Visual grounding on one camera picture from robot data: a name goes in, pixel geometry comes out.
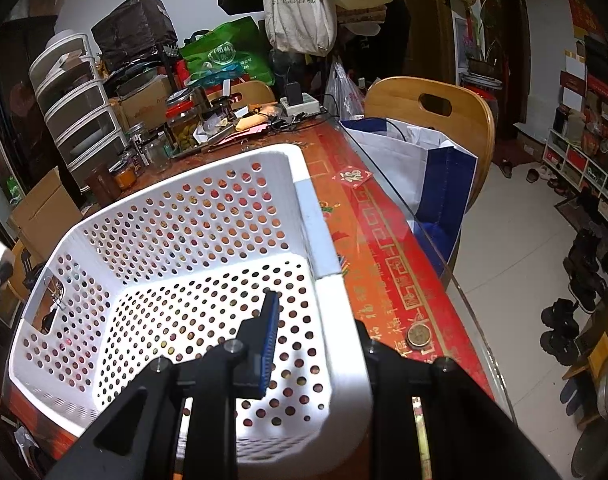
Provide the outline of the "white perforated plastic basket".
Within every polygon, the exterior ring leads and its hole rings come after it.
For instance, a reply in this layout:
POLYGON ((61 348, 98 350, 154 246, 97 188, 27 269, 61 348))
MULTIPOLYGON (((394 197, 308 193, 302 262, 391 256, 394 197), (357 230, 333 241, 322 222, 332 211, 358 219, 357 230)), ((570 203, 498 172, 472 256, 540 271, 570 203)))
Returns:
POLYGON ((335 468, 369 426, 365 359, 302 151, 276 144, 178 174, 77 223, 22 314, 8 373, 79 436, 156 358, 185 363, 279 297, 267 393, 235 408, 251 478, 335 468))

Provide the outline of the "wooden chair left side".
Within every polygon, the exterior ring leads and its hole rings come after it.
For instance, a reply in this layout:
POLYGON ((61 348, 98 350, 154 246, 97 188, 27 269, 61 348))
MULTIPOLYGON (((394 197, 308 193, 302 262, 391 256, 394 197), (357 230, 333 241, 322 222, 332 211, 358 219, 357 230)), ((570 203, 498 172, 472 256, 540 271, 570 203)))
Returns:
POLYGON ((20 240, 13 246, 12 253, 16 260, 8 285, 16 298, 27 302, 45 263, 42 258, 33 256, 20 240))

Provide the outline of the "wooden chair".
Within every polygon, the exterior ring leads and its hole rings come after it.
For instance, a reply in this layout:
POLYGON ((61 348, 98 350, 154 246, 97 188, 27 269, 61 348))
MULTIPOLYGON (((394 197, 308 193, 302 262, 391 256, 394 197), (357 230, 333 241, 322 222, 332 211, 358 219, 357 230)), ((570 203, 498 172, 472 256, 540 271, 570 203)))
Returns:
POLYGON ((363 103, 368 117, 386 117, 447 134, 477 156, 471 197, 482 191, 494 155, 494 117, 477 93, 436 80, 395 76, 377 81, 363 103))
POLYGON ((42 258, 33 256, 20 240, 13 246, 12 253, 16 260, 8 285, 16 298, 27 302, 45 263, 42 258))

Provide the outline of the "brown cardboard box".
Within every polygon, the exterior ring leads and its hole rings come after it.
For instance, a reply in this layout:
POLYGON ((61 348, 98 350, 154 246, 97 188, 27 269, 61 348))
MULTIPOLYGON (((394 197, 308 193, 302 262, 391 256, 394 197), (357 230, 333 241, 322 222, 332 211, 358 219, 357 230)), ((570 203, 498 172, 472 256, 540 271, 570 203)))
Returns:
POLYGON ((46 261, 82 219, 80 208, 62 184, 59 168, 54 167, 13 208, 7 224, 32 256, 46 261))

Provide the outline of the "gold round coin tin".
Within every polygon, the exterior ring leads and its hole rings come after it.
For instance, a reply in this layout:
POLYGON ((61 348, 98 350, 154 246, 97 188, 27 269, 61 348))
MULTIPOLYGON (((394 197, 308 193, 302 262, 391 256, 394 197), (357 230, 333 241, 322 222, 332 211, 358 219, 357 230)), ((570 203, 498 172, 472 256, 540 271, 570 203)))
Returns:
POLYGON ((412 349, 420 350, 428 347, 432 342, 432 331, 424 323, 415 323, 410 326, 406 333, 407 344, 412 349))

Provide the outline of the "red patterned tablecloth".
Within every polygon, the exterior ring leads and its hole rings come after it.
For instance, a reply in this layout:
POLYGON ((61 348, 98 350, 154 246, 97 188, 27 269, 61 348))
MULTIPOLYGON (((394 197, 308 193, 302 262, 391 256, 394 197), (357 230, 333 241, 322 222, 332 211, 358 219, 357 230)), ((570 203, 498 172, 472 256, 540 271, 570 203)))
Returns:
MULTIPOLYGON (((269 136, 249 148, 231 146, 185 160, 165 177, 140 181, 123 200, 183 172, 276 144, 295 145, 304 155, 339 258, 355 323, 362 322, 373 339, 408 358, 431 362, 438 356, 451 356, 475 382, 487 387, 486 370, 460 321, 460 301, 446 294, 403 212, 372 171, 370 180, 355 190, 334 179, 344 167, 361 168, 362 163, 345 136, 333 126, 309 126, 295 133, 269 136), (429 326, 433 336, 431 344, 420 350, 412 349, 406 341, 407 330, 415 323, 429 326)), ((50 454, 63 454, 78 437, 39 413, 10 377, 8 401, 11 411, 50 454)))

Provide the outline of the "white plastic drawer tower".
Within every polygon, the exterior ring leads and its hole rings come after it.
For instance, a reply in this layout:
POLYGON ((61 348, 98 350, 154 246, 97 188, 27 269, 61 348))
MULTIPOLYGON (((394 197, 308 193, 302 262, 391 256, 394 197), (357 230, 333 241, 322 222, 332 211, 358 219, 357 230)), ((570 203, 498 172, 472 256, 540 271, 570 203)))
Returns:
POLYGON ((126 140, 90 50, 88 37, 65 30, 47 41, 28 69, 37 104, 80 191, 100 165, 113 168, 126 140))

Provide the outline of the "pickle jar red lid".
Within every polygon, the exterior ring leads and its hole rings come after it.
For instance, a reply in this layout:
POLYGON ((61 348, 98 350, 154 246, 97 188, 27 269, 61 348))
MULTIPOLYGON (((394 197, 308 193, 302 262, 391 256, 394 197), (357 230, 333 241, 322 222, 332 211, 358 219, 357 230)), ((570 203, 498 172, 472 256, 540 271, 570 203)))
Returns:
POLYGON ((184 152, 197 146, 193 133, 197 130, 200 121, 201 117, 197 107, 190 98, 167 107, 167 127, 173 135, 179 151, 184 152))

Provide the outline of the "white and blue shopping bag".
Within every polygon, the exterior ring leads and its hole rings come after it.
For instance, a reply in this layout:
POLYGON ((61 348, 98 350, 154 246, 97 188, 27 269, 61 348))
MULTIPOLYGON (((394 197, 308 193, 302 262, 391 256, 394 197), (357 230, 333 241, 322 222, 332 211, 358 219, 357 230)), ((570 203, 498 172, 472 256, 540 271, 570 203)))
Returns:
POLYGON ((403 212, 438 275, 456 248, 477 157, 432 128, 392 118, 343 120, 347 140, 403 212))

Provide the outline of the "red envelope sticker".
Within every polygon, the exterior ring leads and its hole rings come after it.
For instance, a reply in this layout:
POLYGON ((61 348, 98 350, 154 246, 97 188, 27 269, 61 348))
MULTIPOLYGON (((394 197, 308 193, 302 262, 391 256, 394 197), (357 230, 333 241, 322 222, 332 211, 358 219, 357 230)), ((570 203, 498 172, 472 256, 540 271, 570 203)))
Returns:
POLYGON ((372 174, 369 170, 346 166, 336 174, 334 179, 347 186, 347 188, 355 190, 368 182, 371 177, 372 174))

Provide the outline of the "black bag on boxes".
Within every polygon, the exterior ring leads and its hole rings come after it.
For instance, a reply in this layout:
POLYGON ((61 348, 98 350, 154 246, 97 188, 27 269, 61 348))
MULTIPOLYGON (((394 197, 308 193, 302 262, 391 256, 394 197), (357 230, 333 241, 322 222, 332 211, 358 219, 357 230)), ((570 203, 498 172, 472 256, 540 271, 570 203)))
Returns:
POLYGON ((110 73, 157 47, 176 47, 175 27, 161 0, 125 0, 91 27, 110 73))

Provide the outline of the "white shoe shelf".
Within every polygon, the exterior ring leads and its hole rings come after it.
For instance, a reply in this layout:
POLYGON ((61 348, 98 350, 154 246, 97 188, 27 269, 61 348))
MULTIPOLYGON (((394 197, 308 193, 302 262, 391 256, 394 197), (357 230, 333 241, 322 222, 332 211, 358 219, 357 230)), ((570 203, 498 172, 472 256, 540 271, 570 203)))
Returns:
POLYGON ((542 158, 577 192, 588 188, 598 198, 598 211, 608 222, 608 174, 594 160, 554 130, 549 131, 542 158))

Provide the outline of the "wooden chair right side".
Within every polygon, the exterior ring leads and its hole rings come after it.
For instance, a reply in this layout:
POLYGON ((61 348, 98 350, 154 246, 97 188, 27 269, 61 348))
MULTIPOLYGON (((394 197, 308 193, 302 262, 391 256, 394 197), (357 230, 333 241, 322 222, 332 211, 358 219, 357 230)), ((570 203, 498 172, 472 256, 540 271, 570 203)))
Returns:
POLYGON ((363 103, 368 117, 386 117, 447 134, 477 156, 471 197, 482 191, 494 155, 494 117, 477 93, 436 80, 395 76, 377 81, 363 103))

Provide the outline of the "green shopping bag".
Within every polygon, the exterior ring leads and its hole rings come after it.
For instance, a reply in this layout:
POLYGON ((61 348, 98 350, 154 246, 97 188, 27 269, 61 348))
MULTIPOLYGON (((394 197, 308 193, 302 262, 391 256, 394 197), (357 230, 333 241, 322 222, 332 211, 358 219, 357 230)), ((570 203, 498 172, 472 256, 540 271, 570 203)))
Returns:
POLYGON ((266 35, 254 18, 246 16, 223 23, 205 34, 194 34, 179 50, 193 79, 201 78, 210 70, 221 72, 238 64, 243 75, 272 86, 275 75, 269 64, 269 45, 266 35))

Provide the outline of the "beige canvas tote bag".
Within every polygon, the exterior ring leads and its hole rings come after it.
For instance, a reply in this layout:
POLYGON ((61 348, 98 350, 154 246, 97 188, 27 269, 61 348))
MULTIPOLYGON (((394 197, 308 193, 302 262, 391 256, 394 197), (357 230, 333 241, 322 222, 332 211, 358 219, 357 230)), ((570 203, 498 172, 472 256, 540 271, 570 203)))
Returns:
POLYGON ((326 56, 337 34, 330 0, 263 0, 271 46, 282 52, 326 56))

